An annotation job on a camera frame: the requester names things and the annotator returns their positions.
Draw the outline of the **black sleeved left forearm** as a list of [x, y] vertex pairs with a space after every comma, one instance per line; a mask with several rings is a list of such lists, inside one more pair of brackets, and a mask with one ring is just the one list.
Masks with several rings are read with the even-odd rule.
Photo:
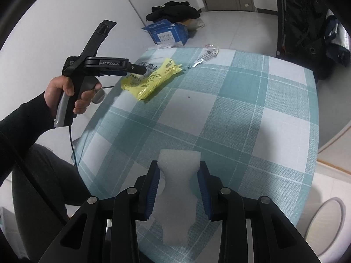
[[54, 120], [43, 93], [1, 120], [1, 182], [37, 139], [53, 127]]

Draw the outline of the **left hand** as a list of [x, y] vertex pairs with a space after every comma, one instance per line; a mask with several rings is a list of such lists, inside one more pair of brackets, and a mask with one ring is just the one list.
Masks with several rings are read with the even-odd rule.
[[[81, 99], [77, 100], [74, 105], [73, 113], [76, 115], [81, 115], [86, 112], [86, 109], [92, 102], [96, 92], [102, 88], [102, 84], [98, 82], [94, 89], [84, 91], [81, 95]], [[61, 100], [61, 94], [65, 93], [67, 96], [71, 97], [74, 95], [74, 85], [70, 78], [68, 77], [55, 77], [48, 84], [47, 89], [44, 93], [44, 99], [49, 107], [51, 116], [55, 119], [57, 114], [57, 108]]]

